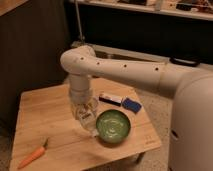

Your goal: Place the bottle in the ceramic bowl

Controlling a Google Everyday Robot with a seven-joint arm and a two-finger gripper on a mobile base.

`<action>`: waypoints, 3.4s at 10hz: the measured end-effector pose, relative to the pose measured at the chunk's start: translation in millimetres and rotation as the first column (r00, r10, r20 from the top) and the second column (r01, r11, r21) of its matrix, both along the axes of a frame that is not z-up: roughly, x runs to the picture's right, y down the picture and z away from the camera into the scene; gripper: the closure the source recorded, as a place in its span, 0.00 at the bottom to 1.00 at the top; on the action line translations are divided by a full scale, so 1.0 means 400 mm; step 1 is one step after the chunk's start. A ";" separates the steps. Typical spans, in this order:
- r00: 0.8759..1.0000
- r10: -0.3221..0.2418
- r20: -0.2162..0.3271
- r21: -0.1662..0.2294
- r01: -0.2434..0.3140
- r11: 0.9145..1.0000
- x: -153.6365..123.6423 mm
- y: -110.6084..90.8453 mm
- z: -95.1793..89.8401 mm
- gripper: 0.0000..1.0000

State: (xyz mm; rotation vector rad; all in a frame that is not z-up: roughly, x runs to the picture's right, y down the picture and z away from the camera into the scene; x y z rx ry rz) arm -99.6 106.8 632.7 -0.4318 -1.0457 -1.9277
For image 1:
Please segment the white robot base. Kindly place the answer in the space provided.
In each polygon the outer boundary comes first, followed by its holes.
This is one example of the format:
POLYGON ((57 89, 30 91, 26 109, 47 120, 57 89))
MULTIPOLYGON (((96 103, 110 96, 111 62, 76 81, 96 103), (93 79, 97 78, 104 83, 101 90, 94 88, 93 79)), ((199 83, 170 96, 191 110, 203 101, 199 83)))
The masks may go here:
POLYGON ((178 86, 168 171, 213 171, 213 72, 187 74, 178 86))

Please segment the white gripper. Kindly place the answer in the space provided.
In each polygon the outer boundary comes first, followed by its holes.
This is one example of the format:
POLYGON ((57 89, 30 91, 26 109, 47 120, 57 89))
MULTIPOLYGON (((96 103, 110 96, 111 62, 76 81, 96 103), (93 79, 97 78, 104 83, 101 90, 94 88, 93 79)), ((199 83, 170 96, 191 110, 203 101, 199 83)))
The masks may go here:
POLYGON ((69 88, 70 106, 73 114, 76 113, 77 108, 80 105, 86 104, 92 97, 92 90, 75 90, 72 87, 69 88))

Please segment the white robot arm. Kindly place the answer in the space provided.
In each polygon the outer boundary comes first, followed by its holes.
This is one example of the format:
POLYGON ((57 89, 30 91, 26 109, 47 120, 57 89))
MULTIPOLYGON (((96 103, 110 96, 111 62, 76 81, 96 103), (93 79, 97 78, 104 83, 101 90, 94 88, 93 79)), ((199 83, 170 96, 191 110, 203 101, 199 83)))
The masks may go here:
POLYGON ((97 58, 89 46, 67 50, 60 62, 69 73, 69 94, 75 105, 91 99, 90 75, 172 97, 187 73, 186 68, 174 64, 97 58))

